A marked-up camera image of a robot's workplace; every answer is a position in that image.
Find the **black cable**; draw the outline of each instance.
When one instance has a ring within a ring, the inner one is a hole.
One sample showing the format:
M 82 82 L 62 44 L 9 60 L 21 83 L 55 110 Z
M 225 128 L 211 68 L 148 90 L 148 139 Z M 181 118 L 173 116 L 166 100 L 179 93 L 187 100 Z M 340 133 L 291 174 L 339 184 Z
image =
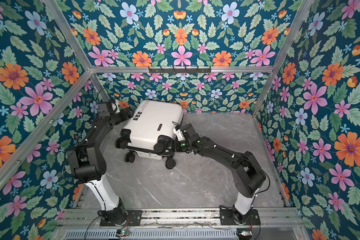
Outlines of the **black cable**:
M 85 240 L 86 237 L 87 237 L 87 231 L 88 231 L 89 227 L 91 226 L 91 224 L 92 224 L 96 219 L 98 219 L 98 218 L 100 218 L 100 217 L 101 217 L 101 216 L 98 216 L 97 218 L 95 218 L 94 220 L 92 220 L 92 222 L 88 225 L 87 230 L 86 230 L 85 233 L 84 233 L 84 240 Z

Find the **white suitcase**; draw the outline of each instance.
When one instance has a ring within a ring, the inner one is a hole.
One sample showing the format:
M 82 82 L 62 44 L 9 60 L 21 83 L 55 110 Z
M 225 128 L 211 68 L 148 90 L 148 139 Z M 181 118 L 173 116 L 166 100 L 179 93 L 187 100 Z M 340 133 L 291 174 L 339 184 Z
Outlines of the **white suitcase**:
M 173 122 L 178 124 L 182 122 L 180 105 L 144 100 L 121 130 L 121 137 L 115 145 L 130 150 L 125 157 L 126 161 L 128 156 L 132 157 L 132 152 L 136 152 L 140 157 L 162 159 L 164 156 L 155 154 L 154 146 L 158 141 L 171 141 L 176 137 L 173 132 L 176 125 Z

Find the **metal grate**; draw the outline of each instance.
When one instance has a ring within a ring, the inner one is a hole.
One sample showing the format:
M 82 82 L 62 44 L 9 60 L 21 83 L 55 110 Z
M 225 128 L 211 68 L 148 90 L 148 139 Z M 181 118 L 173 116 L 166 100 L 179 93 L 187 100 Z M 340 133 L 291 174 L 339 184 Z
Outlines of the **metal grate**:
M 64 237 L 69 240 L 83 240 L 85 229 L 70 229 Z M 237 239 L 236 229 L 133 229 L 128 237 L 123 239 Z M 119 239 L 116 229 L 88 229 L 86 239 Z

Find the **marble floor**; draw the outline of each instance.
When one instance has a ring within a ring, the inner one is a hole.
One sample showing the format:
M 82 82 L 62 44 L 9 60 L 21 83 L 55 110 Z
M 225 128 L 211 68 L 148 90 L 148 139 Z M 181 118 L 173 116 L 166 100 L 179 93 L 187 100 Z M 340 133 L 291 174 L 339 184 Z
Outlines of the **marble floor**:
M 254 207 L 283 207 L 277 176 L 268 153 L 249 114 L 185 114 L 183 124 L 192 123 L 200 136 L 237 152 L 251 151 L 260 166 L 270 176 L 270 188 L 258 195 Z M 210 158 L 176 153 L 176 167 L 165 168 L 165 159 L 136 157 L 126 163 L 126 149 L 116 149 L 115 140 L 125 123 L 115 126 L 104 142 L 103 156 L 107 162 L 107 177 L 113 190 L 121 197 L 125 208 L 231 207 L 237 198 L 230 170 Z M 268 181 L 261 189 L 268 186 Z M 81 208 L 100 208 L 89 190 L 83 196 Z

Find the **black mounting plate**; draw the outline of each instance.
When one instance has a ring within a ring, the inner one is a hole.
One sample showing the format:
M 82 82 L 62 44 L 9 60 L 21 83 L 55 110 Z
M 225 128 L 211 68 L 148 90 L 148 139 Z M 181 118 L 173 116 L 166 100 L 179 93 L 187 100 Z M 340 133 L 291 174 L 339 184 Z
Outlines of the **black mounting plate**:
M 143 214 L 143 211 L 142 210 L 127 210 L 126 212 L 128 214 L 127 219 L 129 219 L 128 226 L 130 226 L 130 227 L 140 226 L 141 215 Z M 117 225 L 115 225 L 115 223 L 113 223 L 112 221 L 107 222 L 106 220 L 101 219 L 100 226 L 101 227 L 114 227 Z
M 259 212 L 256 209 L 251 209 L 247 215 L 247 221 L 244 225 L 260 225 Z M 230 209 L 220 209 L 220 222 L 221 225 L 237 225 L 233 218 L 232 211 Z

